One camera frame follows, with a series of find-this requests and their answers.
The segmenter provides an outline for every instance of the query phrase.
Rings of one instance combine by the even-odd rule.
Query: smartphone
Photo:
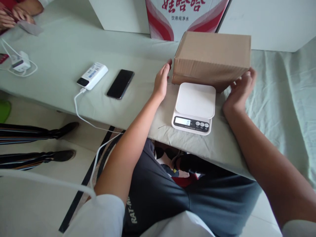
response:
[[[134,72],[122,69],[106,95],[115,99],[122,99],[133,76]]]

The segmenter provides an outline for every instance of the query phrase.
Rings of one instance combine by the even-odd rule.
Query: charging cable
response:
[[[110,139],[109,141],[107,141],[106,143],[104,143],[102,146],[99,147],[99,149],[98,149],[98,151],[97,151],[97,153],[95,155],[95,161],[94,161],[94,164],[93,164],[93,170],[92,170],[92,174],[91,174],[91,177],[90,177],[90,187],[87,187],[87,186],[84,186],[84,185],[79,185],[79,184],[73,184],[73,183],[70,183],[70,182],[66,182],[66,181],[50,178],[50,177],[47,177],[47,176],[44,176],[44,175],[41,175],[41,174],[36,174],[36,173],[32,173],[32,172],[29,172],[29,171],[22,171],[22,170],[0,169],[0,176],[24,178],[24,179],[28,179],[28,180],[32,180],[32,181],[36,181],[36,182],[40,182],[40,183],[52,184],[52,185],[57,185],[57,186],[64,186],[64,187],[80,190],[82,192],[85,192],[85,193],[89,194],[91,196],[91,199],[93,200],[93,202],[96,203],[96,193],[95,193],[95,191],[93,189],[92,178],[93,178],[93,174],[95,172],[97,160],[98,160],[98,157],[99,157],[99,152],[100,152],[102,147],[107,145],[110,141],[112,141],[113,139],[115,139],[118,136],[120,136],[120,134],[118,134],[117,136],[115,136],[114,138]]]
[[[1,68],[1,70],[7,70],[7,71],[9,71],[10,73],[12,73],[13,75],[18,76],[18,77],[28,77],[28,76],[32,75],[33,73],[35,73],[35,72],[37,71],[38,67],[37,67],[37,65],[36,65],[33,61],[31,61],[30,59],[27,59],[27,58],[21,56],[20,54],[18,54],[4,39],[2,39],[2,42],[1,42],[2,47],[4,48],[5,52],[9,55],[9,57],[10,57],[11,60],[12,60],[12,57],[11,57],[11,55],[9,54],[9,52],[7,51],[7,48],[4,46],[3,43],[5,43],[16,55],[18,55],[18,56],[20,56],[21,58],[23,58],[23,59],[25,59],[25,60],[28,60],[30,63],[32,63],[32,64],[35,66],[35,69],[34,69],[32,72],[30,72],[29,74],[26,74],[26,75],[25,75],[26,70],[25,70],[22,74],[17,74],[17,73],[15,73],[15,72],[11,71],[11,67],[9,67],[9,68],[7,68],[7,69]]]
[[[120,132],[113,132],[113,131],[110,131],[110,130],[107,130],[107,129],[104,129],[104,128],[96,127],[96,126],[94,126],[92,123],[88,122],[87,120],[85,120],[84,118],[82,118],[82,117],[79,115],[79,113],[78,113],[78,106],[77,106],[77,97],[80,96],[81,94],[83,94],[84,92],[86,92],[86,89],[85,89],[85,88],[82,88],[82,89],[80,90],[80,92],[79,92],[79,93],[75,96],[75,98],[73,99],[74,102],[75,102],[75,109],[76,109],[76,114],[77,114],[77,116],[78,116],[80,119],[82,119],[84,122],[90,124],[92,127],[95,127],[95,128],[98,128],[98,129],[102,129],[102,130],[104,130],[104,131],[108,131],[108,132],[112,132],[112,133],[119,133],[119,134],[122,134],[122,133],[120,133]]]

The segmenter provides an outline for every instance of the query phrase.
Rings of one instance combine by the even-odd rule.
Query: person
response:
[[[94,187],[96,200],[83,205],[65,236],[239,236],[260,187],[283,236],[316,236],[314,190],[246,114],[257,76],[252,68],[231,84],[223,112],[257,182],[213,164],[186,188],[173,182],[147,139],[166,95],[169,67],[158,72],[150,99],[108,158]],[[182,162],[188,164],[182,158],[174,161],[180,169]]]
[[[20,20],[35,24],[33,16],[42,13],[43,10],[44,7],[39,0],[0,0],[0,35],[13,28]]]
[[[47,130],[33,126],[0,123],[0,145],[60,139],[78,126],[78,122],[71,122],[60,129]],[[74,150],[4,154],[0,155],[0,169],[30,170],[41,163],[68,161],[74,158],[75,155],[76,151]]]

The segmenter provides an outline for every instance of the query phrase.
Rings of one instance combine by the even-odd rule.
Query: digital kitchen scale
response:
[[[210,134],[215,98],[213,86],[182,83],[174,107],[172,127],[203,136]]]

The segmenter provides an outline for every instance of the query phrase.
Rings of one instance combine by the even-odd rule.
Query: brown cardboard box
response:
[[[217,93],[250,68],[251,36],[186,31],[174,57],[172,83],[210,85]]]

